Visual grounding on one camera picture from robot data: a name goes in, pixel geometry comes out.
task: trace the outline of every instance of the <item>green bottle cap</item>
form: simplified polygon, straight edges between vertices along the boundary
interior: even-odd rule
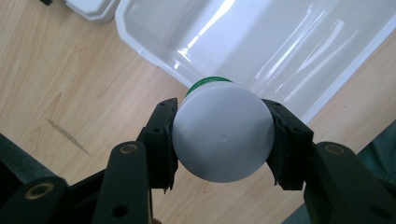
[[[203,86],[209,82],[214,82],[214,81],[226,81],[226,82],[232,82],[230,79],[227,79],[225,77],[205,77],[197,82],[195,82],[194,85],[191,86],[189,91],[187,92],[186,96],[188,96],[192,91],[197,89],[200,86]]]

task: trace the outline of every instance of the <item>plastic tray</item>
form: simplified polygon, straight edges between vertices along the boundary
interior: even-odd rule
[[[187,87],[227,77],[307,123],[395,29],[395,14],[388,0],[121,0],[116,23]]]

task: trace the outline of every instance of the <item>wooden surface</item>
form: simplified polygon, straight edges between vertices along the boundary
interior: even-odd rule
[[[69,184],[106,167],[135,140],[160,101],[186,88],[120,41],[115,22],[85,21],[62,1],[2,2],[0,132]],[[396,34],[310,122],[315,140],[359,151],[396,119]],[[163,223],[280,223],[301,192],[274,187],[264,165],[231,184],[177,171],[174,190],[153,191]]]

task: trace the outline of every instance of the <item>wooden table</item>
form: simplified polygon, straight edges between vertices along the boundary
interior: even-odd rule
[[[114,21],[85,21],[62,1],[3,1],[0,27],[0,132],[69,184],[104,169],[156,104],[187,92],[123,43]],[[393,33],[309,123],[316,141],[359,151],[395,120],[395,52]],[[303,194],[274,187],[266,165],[231,184],[180,167],[153,202],[163,223],[279,223]]]

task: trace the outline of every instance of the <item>screw hole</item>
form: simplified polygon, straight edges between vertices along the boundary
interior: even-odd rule
[[[111,215],[113,217],[125,217],[127,213],[128,213],[128,207],[125,205],[119,205],[113,208],[113,211],[111,211]]]
[[[389,220],[390,219],[390,214],[388,213],[387,210],[383,209],[382,207],[379,206],[371,206],[370,210],[372,213],[374,213],[376,216],[384,219],[384,220]]]
[[[37,184],[30,188],[28,191],[26,191],[25,198],[28,200],[39,199],[49,194],[53,190],[53,188],[54,185],[51,182]]]

